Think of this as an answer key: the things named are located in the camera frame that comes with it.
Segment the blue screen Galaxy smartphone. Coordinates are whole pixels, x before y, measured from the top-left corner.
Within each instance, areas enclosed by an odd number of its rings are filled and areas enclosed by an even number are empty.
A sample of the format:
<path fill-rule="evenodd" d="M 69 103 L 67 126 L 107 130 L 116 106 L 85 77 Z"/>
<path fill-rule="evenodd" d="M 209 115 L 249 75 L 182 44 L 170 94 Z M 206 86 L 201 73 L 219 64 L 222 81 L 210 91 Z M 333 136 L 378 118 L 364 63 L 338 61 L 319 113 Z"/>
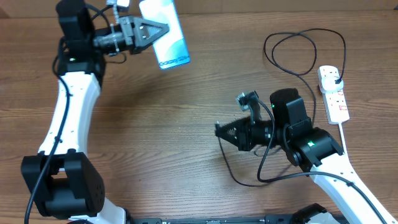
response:
<path fill-rule="evenodd" d="M 188 64 L 190 54 L 185 42 L 174 0 L 140 1 L 139 9 L 144 19 L 167 24 L 169 31 L 153 43 L 160 69 Z"/>

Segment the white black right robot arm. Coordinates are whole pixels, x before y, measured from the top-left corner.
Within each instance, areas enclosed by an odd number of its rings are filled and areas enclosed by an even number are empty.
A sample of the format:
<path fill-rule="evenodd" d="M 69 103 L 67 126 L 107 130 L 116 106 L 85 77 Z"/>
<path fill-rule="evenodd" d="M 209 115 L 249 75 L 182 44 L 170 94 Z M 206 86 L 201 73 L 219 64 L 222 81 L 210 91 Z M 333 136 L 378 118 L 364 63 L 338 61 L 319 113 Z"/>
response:
<path fill-rule="evenodd" d="M 301 169 L 298 174 L 258 177 L 260 186 L 307 176 L 331 198 L 348 223 L 397 223 L 359 178 L 343 147 L 329 132 L 312 124 L 297 89 L 277 90 L 270 101 L 267 107 L 255 91 L 243 93 L 237 102 L 250 115 L 215 125 L 215 136 L 238 150 L 280 146 L 289 162 Z"/>

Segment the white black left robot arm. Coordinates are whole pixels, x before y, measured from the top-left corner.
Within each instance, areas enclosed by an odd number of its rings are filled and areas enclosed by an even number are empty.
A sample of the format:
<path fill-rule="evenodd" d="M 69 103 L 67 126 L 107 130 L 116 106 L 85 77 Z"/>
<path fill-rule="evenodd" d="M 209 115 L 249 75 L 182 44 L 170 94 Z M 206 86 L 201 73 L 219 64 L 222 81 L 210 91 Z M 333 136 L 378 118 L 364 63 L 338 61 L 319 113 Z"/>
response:
<path fill-rule="evenodd" d="M 33 207 L 44 217 L 70 223 L 133 223 L 125 208 L 105 195 L 102 177 L 87 156 L 91 115 L 101 93 L 106 55 L 139 54 L 163 37 L 169 26 L 134 16 L 95 29 L 102 11 L 84 1 L 56 6 L 63 31 L 53 73 L 58 97 L 49 131 L 34 156 L 25 156 L 21 173 Z"/>

